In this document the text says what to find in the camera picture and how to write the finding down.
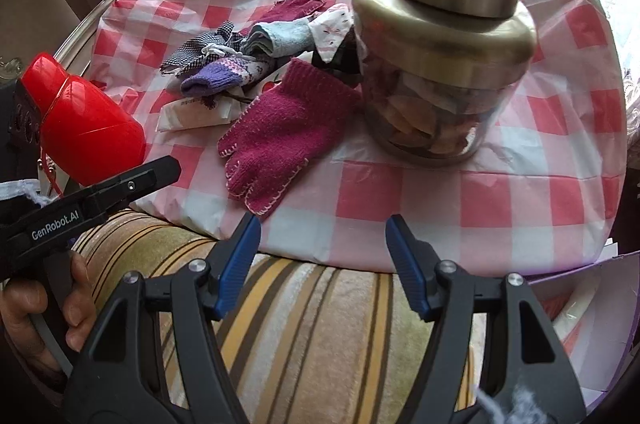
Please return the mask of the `white floral cloth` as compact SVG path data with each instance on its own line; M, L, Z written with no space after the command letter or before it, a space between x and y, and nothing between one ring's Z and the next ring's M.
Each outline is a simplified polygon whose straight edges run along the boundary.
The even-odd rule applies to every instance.
M323 63L334 59L353 24L352 11L345 3L335 3L309 23L314 49Z

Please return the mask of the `purple cardboard box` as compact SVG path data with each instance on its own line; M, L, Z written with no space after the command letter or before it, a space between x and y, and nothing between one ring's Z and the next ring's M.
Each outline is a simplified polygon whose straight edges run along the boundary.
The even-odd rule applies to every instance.
M590 266L530 283L549 310L589 411L622 376L639 323L639 254L616 249L612 243Z

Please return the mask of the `striped sofa cushion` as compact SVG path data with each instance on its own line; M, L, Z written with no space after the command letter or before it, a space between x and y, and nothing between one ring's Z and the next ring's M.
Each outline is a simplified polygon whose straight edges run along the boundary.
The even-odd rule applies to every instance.
M83 234L100 309L129 270L145 277L205 258L216 242L124 210ZM252 423L395 423L433 323L410 310L397 277L257 254L241 299L213 323Z

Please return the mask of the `dark dotted cloth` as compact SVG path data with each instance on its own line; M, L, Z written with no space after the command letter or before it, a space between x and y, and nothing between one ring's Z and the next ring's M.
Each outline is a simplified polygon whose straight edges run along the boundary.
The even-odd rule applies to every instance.
M201 32L194 38L186 40L160 64L160 72L177 75L180 70L192 62L201 62L205 56L204 49L211 43L231 48L234 41L233 28L234 25L226 20L219 27L206 30L206 32Z

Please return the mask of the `purple knit sock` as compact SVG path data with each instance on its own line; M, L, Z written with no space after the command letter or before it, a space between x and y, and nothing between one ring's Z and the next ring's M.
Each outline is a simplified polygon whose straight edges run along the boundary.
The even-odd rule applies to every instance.
M243 87L262 79L272 71L272 62L254 56L229 55L218 58L186 77L180 84L184 96L214 95Z

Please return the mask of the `magenta knit glove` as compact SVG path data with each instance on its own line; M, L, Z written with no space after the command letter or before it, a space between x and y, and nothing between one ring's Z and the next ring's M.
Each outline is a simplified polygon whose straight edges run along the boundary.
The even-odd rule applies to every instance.
M314 159L340 142L360 93L300 58L219 139L228 192L267 217Z

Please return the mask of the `red plastic thermos jug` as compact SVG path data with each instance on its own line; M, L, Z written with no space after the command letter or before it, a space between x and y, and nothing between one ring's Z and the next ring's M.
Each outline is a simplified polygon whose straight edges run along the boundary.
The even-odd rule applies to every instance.
M142 126L92 82L72 75L47 53L21 78L40 114L44 154L83 187L143 163Z

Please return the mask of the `light blue towel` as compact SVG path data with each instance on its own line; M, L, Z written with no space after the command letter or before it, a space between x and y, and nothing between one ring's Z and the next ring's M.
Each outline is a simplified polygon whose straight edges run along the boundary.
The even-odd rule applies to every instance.
M269 58L294 56L312 49L314 49L314 38L306 17L256 23L250 28L250 32L240 46L243 54L261 53Z

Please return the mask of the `glass jar with gold lid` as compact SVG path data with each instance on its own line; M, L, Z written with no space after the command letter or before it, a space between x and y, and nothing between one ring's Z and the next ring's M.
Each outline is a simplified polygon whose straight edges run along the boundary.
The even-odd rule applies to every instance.
M477 151L537 46L521 0L352 0L372 137L425 166Z

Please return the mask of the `cherry print cloth pouch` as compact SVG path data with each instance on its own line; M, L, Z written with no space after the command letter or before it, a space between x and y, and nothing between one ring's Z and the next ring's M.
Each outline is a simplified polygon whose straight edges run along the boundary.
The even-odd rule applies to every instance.
M262 80L290 60L289 56L270 58L264 54L247 55L242 53L221 58L217 63L224 69L224 78L229 80L229 84L225 84L218 95L228 96L233 100L246 103L248 94Z

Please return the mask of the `red checkered tablecloth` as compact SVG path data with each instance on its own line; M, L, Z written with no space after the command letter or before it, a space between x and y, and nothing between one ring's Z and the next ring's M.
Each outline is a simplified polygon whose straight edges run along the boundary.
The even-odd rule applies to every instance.
M280 0L116 0L100 20L90 76L143 127L149 158L174 156L179 181L140 199L146 213L225 236L244 206L226 187L218 127L161 132L172 100L160 64L230 20L250 26ZM324 0L328 3L347 0ZM541 274L594 262L616 215L626 167L622 72L600 0L522 0L538 46L476 152L428 165L384 147L361 116L311 161L262 225L267 253L392 269L384 240L400 214L442 257L484 274Z

